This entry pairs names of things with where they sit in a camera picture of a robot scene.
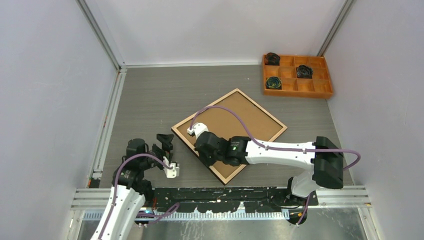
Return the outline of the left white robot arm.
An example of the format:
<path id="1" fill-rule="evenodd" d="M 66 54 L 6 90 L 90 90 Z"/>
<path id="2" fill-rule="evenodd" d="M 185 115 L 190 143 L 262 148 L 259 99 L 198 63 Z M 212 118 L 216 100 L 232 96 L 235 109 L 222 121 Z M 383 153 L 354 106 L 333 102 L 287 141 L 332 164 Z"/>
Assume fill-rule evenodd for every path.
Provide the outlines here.
<path id="1" fill-rule="evenodd" d="M 149 146 L 141 138 L 128 141 L 122 163 L 113 173 L 105 210 L 91 239 L 125 240 L 138 216 L 159 219 L 159 215 L 140 211 L 154 199 L 145 171 L 158 168 L 166 178 L 173 179 L 179 176 L 179 164 L 171 161 L 174 135 L 158 133 L 156 139 L 160 145 Z"/>

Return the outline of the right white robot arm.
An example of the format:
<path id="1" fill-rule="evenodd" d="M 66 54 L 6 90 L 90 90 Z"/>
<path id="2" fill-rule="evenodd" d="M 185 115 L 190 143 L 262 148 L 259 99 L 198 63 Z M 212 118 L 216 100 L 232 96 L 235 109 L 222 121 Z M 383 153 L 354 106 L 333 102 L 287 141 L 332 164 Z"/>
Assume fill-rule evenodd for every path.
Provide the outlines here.
<path id="1" fill-rule="evenodd" d="M 276 164 L 304 169 L 288 181 L 285 198 L 299 205 L 310 193 L 323 187 L 341 189 L 344 186 L 343 154 L 326 137 L 303 143 L 267 142 L 247 136 L 226 140 L 210 131 L 195 135 L 195 151 L 199 159 L 213 165 Z"/>

